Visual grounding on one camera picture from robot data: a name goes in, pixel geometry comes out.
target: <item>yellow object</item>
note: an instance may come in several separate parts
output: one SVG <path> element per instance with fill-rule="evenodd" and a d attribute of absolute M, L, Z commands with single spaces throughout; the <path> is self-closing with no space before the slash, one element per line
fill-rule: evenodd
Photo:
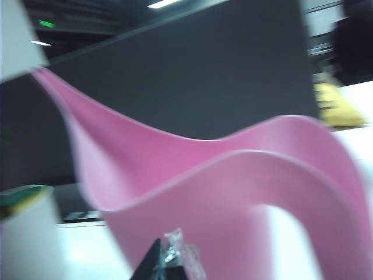
<path fill-rule="evenodd" d="M 40 196 L 40 194 L 43 193 L 43 190 L 40 190 L 38 192 L 35 192 L 34 194 L 30 194 L 27 198 L 21 200 L 17 204 L 15 204 L 13 207 L 11 207 L 12 214 L 19 213 L 26 209 L 29 205 L 35 202 L 35 200 Z"/>
<path fill-rule="evenodd" d="M 332 127 L 357 127 L 366 124 L 364 117 L 330 83 L 314 85 L 320 118 Z"/>

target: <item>dark gray panel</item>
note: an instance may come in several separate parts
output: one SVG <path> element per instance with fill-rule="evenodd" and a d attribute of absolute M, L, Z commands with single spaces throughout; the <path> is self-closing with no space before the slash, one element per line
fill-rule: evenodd
<path fill-rule="evenodd" d="M 296 0 L 230 0 L 50 67 L 134 119 L 211 139 L 281 114 L 317 116 Z M 65 128 L 27 77 L 2 85 L 4 186 L 73 180 Z"/>

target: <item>pink watering can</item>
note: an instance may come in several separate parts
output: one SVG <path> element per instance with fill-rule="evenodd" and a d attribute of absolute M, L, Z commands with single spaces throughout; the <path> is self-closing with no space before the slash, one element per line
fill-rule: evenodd
<path fill-rule="evenodd" d="M 32 75 L 65 119 L 83 195 L 134 267 L 154 239 L 182 228 L 209 279 L 270 280 L 268 217 L 257 206 L 274 205 L 305 227 L 325 279 L 373 279 L 360 178 L 317 120 L 281 116 L 189 139 L 121 115 L 47 69 Z"/>

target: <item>black object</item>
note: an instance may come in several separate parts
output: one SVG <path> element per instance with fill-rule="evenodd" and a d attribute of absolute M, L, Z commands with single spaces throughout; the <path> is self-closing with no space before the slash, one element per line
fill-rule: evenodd
<path fill-rule="evenodd" d="M 165 264 L 166 252 L 160 239 L 154 241 L 130 280 L 188 280 L 178 257 Z"/>
<path fill-rule="evenodd" d="M 345 85 L 373 80 L 373 12 L 370 0 L 344 1 L 348 18 L 332 34 L 336 77 Z"/>
<path fill-rule="evenodd" d="M 297 0 L 230 0 L 78 51 L 49 69 L 138 121 L 212 139 L 277 115 L 318 117 L 306 50 Z M 0 91 L 0 186 L 74 183 L 53 102 L 28 75 Z"/>

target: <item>white surface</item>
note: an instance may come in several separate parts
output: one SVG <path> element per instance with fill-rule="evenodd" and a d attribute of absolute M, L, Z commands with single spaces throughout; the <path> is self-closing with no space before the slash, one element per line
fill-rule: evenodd
<path fill-rule="evenodd" d="M 373 81 L 340 88 L 342 95 L 373 123 Z"/>
<path fill-rule="evenodd" d="M 104 222 L 58 226 L 65 248 L 64 280 L 127 280 L 132 270 Z"/>
<path fill-rule="evenodd" d="M 1 82 L 26 73 L 29 69 L 47 65 L 42 46 L 37 40 L 21 0 L 1 0 Z"/>
<path fill-rule="evenodd" d="M 34 186 L 14 188 L 4 194 L 30 187 Z M 0 222 L 1 279 L 62 279 L 65 263 L 55 228 L 58 215 L 52 193 L 52 187 L 45 187 L 24 210 Z"/>

